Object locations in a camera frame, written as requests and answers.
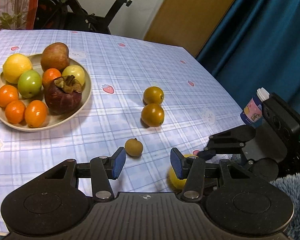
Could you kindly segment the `orange tangerine middle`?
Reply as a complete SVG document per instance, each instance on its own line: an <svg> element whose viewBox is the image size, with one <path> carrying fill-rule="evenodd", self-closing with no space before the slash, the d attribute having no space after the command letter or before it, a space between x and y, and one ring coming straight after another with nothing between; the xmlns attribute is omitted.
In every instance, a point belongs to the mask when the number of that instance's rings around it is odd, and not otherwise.
<svg viewBox="0 0 300 240"><path fill-rule="evenodd" d="M50 83L58 77L61 77L61 72L58 69L56 68L47 69L42 75L42 85L44 89L47 89Z"/></svg>

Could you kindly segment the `beige round plate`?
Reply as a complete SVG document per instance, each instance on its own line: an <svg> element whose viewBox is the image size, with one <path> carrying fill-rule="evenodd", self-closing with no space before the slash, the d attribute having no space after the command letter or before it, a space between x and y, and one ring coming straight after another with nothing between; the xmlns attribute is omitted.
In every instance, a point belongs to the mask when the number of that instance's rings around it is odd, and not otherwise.
<svg viewBox="0 0 300 240"><path fill-rule="evenodd" d="M42 54L34 54L34 55L30 55L28 56L28 58L30 59L33 69L35 71L37 71L40 75L43 74L43 70L42 67L40 65L40 60L42 58ZM70 58L70 65L71 64L75 64L80 66L81 68L83 68L84 72L85 72L85 84L83 86L83 91L82 91L82 100L79 104L79 106L74 109L73 111L66 113L66 114L62 114L62 115L57 115L56 113L52 112L49 108L48 108L48 113L47 113L47 117L45 119L45 122L38 128L29 128L29 126L27 125L27 123L25 121L22 121L19 124L12 124L9 123L6 119L5 116L5 110L3 108L0 107L0 121L2 121L4 124L6 124L7 126L19 130L19 131L23 131L23 132L38 132L38 131L43 131L46 129L50 129L50 128L55 128L58 125L61 125L69 120L71 120L72 118L74 118L85 106L86 104L89 102L90 96L91 96L91 89L92 89L92 84L91 84L91 78L89 73L87 72L87 70L84 68L83 65L81 65L79 62L73 60ZM3 73L1 71L0 73L0 88L3 85L8 84L6 82L6 80L4 79ZM39 92L39 94L31 99L24 99L22 98L22 96L19 93L19 100L21 100L25 106L28 106L28 104L33 101L33 100L40 100L43 103L45 103L45 99L44 99L44 89L43 87L41 88L41 91Z"/></svg>

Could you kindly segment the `orange tangerine bottom left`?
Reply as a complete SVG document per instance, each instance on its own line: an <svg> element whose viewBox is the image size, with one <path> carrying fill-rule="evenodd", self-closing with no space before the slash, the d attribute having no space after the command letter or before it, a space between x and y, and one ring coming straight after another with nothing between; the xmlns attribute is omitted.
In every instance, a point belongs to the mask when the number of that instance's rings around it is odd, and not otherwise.
<svg viewBox="0 0 300 240"><path fill-rule="evenodd" d="M12 124L18 124L23 121L25 114L25 105L20 100L10 102L5 108L7 121Z"/></svg>

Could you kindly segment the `black exercise bike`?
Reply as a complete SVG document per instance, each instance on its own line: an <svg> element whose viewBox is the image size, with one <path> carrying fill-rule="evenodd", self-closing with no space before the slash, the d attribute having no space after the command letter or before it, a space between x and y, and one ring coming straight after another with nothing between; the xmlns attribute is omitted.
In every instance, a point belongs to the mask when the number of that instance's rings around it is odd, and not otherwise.
<svg viewBox="0 0 300 240"><path fill-rule="evenodd" d="M38 0L34 28L110 34L119 12L132 0Z"/></svg>

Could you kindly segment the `brown round fruit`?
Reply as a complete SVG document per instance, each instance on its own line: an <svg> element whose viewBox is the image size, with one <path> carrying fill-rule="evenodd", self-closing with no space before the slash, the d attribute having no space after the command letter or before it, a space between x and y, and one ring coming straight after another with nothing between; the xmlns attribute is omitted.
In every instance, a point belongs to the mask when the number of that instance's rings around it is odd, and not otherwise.
<svg viewBox="0 0 300 240"><path fill-rule="evenodd" d="M156 103L146 105L141 111L141 120L149 127L161 126L164 118L164 110Z"/></svg>
<svg viewBox="0 0 300 240"><path fill-rule="evenodd" d="M146 104L156 103L160 105L164 101L164 93L157 86L148 87L143 93L143 101Z"/></svg>

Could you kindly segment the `brown wooden board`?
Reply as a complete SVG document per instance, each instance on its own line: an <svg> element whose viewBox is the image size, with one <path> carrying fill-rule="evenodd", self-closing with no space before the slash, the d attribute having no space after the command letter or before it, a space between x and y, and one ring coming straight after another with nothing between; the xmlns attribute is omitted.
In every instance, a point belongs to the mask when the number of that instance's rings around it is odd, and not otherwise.
<svg viewBox="0 0 300 240"><path fill-rule="evenodd" d="M164 0L144 40L185 48L197 56L234 0Z"/></svg>

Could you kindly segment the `yellow lemon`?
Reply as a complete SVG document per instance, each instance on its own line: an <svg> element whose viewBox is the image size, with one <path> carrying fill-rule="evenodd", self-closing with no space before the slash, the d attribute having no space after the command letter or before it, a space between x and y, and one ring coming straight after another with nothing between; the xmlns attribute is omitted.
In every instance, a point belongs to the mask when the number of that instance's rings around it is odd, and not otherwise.
<svg viewBox="0 0 300 240"><path fill-rule="evenodd" d="M190 159L195 159L197 158L196 155L194 154L186 154L184 155L184 157L186 158L186 174L189 174L190 172L190 168L191 168L191 165L192 165L192 161L190 161L189 163L187 162L188 160ZM177 190L182 190L185 186L185 183L186 183L186 178L184 179L179 179L176 174L175 174L175 171L174 171L174 168L173 168L173 162L176 162L178 161L179 159L177 157L175 157L172 153L171 153L171 156L170 156L170 163L171 163L171 167L168 171L168 179L170 181L170 183L173 185L173 187Z"/></svg>
<svg viewBox="0 0 300 240"><path fill-rule="evenodd" d="M17 84L19 77L24 72L32 69L32 63L23 54L13 54L3 64L3 76L8 83Z"/></svg>

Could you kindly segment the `small green apple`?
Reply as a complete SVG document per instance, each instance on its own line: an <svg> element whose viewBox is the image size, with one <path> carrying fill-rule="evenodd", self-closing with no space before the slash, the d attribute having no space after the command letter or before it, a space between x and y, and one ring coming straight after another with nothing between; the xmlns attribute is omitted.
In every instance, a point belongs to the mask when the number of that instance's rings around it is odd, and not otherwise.
<svg viewBox="0 0 300 240"><path fill-rule="evenodd" d="M31 69L27 70L18 80L18 91L23 98L30 99L36 96L42 88L42 77L41 75Z"/></svg>

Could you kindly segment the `orange tangerine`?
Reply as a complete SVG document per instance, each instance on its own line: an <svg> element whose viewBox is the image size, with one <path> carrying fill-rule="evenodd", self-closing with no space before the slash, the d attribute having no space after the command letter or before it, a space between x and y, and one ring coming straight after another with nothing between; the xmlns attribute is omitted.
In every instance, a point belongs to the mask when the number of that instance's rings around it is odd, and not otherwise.
<svg viewBox="0 0 300 240"><path fill-rule="evenodd" d="M42 75L42 85L44 89L47 89L50 83L58 77L61 77L61 72L58 69L56 68L47 69Z"/></svg>
<svg viewBox="0 0 300 240"><path fill-rule="evenodd" d="M47 106L40 100L31 101L25 109L25 121L30 128L38 128L47 117Z"/></svg>
<svg viewBox="0 0 300 240"><path fill-rule="evenodd" d="M0 107L5 108L10 102L18 100L18 90L12 85L3 85L0 88Z"/></svg>
<svg viewBox="0 0 300 240"><path fill-rule="evenodd" d="M25 105L20 100L10 102L5 108L7 121L12 124L18 124L23 121L25 114Z"/></svg>

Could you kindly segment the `orange tangerine front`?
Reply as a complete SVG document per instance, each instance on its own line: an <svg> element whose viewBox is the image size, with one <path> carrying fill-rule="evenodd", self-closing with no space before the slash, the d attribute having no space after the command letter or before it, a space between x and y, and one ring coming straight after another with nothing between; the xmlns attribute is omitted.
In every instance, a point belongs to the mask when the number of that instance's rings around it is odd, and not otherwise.
<svg viewBox="0 0 300 240"><path fill-rule="evenodd" d="M30 128L38 128L47 117L47 106L40 100L31 101L25 109L25 121Z"/></svg>

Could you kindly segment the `dark blue curtain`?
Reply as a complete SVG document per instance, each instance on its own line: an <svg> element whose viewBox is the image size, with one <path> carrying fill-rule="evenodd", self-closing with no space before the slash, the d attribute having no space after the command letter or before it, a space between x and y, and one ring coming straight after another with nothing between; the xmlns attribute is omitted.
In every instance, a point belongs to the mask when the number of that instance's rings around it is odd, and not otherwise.
<svg viewBox="0 0 300 240"><path fill-rule="evenodd" d="M197 61L241 107L265 88L300 113L300 0L235 0Z"/></svg>

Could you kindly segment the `small brown longan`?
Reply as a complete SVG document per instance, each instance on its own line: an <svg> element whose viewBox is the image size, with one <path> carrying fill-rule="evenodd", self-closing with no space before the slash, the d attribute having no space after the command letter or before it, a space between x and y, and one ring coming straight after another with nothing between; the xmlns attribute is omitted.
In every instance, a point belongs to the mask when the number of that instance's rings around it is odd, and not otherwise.
<svg viewBox="0 0 300 240"><path fill-rule="evenodd" d="M138 139L128 139L125 143L125 150L131 157L140 157L143 152L143 144Z"/></svg>

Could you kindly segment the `blue plaid tablecloth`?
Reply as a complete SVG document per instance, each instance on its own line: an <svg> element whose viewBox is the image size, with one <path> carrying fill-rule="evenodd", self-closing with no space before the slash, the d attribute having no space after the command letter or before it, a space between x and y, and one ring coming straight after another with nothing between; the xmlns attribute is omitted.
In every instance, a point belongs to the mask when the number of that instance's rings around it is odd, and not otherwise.
<svg viewBox="0 0 300 240"><path fill-rule="evenodd" d="M169 191L170 150L202 150L212 134L239 126L241 108L184 48L112 35L61 30L0 31L0 73L14 54L40 54L62 42L90 75L91 97L71 120L56 128L21 132L0 121L0 206L14 189L64 161L86 163L112 155L130 138L143 144L142 156L127 158L115 192ZM143 93L164 93L164 122L141 120ZM0 234L7 231L0 215Z"/></svg>

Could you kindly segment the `blue printed cup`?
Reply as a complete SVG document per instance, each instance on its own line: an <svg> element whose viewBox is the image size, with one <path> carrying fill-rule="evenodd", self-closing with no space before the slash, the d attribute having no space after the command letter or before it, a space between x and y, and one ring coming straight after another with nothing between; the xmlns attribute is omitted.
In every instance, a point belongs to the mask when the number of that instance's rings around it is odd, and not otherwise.
<svg viewBox="0 0 300 240"><path fill-rule="evenodd" d="M262 118L262 103L269 99L269 92L265 88L259 88L240 114L246 125L253 125Z"/></svg>

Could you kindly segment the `red brown apple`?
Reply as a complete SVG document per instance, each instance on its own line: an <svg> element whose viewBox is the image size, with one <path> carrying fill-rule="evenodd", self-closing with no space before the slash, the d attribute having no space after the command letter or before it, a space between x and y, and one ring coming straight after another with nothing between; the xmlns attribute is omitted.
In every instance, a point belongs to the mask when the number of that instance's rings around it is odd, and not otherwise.
<svg viewBox="0 0 300 240"><path fill-rule="evenodd" d="M62 71L70 65L68 46L62 42L47 46L42 53L40 64L44 72L50 68Z"/></svg>

